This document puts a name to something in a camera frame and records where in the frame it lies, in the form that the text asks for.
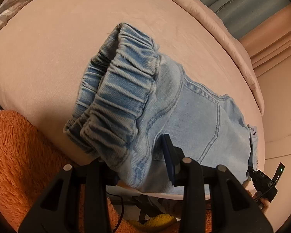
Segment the person's right hand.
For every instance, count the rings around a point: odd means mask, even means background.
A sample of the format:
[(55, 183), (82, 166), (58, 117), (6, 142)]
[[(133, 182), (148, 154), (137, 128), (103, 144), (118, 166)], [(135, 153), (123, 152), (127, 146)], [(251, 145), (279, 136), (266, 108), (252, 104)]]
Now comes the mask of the person's right hand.
[[(256, 197), (258, 196), (258, 192), (256, 192), (254, 196), (248, 190), (247, 193), (251, 196), (252, 199), (256, 199)], [(267, 210), (270, 208), (270, 202), (265, 198), (259, 198), (259, 201), (262, 204), (261, 211), (265, 214)]]

